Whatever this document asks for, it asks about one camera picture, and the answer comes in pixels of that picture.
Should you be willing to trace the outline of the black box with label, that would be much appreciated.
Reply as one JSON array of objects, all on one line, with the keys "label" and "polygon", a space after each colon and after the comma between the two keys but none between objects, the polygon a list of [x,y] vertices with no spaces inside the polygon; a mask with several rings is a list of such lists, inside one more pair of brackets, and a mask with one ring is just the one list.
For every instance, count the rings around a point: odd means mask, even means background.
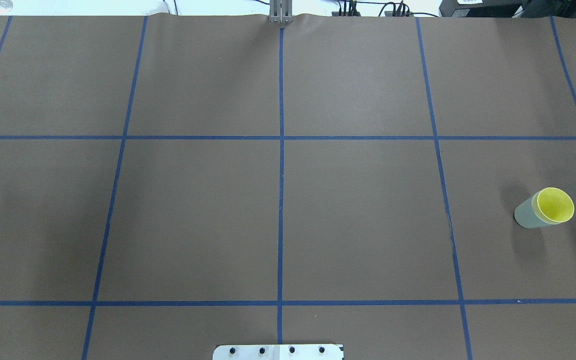
[{"label": "black box with label", "polygon": [[513,18],[529,0],[442,0],[442,18]]}]

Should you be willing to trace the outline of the pale green cup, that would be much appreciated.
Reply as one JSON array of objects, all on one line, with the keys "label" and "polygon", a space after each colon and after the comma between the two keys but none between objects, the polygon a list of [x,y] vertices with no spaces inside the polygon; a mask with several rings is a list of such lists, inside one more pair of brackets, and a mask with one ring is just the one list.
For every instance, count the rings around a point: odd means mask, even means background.
[{"label": "pale green cup", "polygon": [[547,219],[544,214],[538,211],[537,200],[540,193],[541,191],[538,191],[515,208],[513,216],[521,227],[536,229],[560,224],[560,222]]}]

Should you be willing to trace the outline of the aluminium frame post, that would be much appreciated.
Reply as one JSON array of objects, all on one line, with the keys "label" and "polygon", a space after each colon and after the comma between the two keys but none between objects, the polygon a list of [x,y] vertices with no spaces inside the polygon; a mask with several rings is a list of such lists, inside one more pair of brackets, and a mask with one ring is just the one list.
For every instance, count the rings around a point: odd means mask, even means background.
[{"label": "aluminium frame post", "polygon": [[274,24],[290,24],[294,21],[292,0],[268,0],[269,22]]}]

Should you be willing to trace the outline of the small electronics board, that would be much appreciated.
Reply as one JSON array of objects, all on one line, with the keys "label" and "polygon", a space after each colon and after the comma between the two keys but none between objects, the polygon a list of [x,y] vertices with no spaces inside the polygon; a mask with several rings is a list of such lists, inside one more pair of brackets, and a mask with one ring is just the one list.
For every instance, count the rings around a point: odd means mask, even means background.
[{"label": "small electronics board", "polygon": [[333,0],[338,6],[336,11],[332,11],[333,17],[359,18],[361,12],[358,10],[358,0]]},{"label": "small electronics board", "polygon": [[399,2],[387,2],[382,5],[381,11],[379,12],[379,16],[384,14],[386,18],[406,18],[411,16],[413,11],[410,9],[409,5],[407,5],[404,1]]}]

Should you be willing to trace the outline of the yellow cup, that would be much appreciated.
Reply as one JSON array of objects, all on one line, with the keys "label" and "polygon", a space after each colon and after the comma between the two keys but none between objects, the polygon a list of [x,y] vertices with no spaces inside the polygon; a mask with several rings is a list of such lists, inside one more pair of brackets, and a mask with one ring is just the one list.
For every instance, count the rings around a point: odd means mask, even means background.
[{"label": "yellow cup", "polygon": [[535,211],[545,222],[561,224],[572,219],[575,205],[569,194],[562,189],[546,187],[536,196]]}]

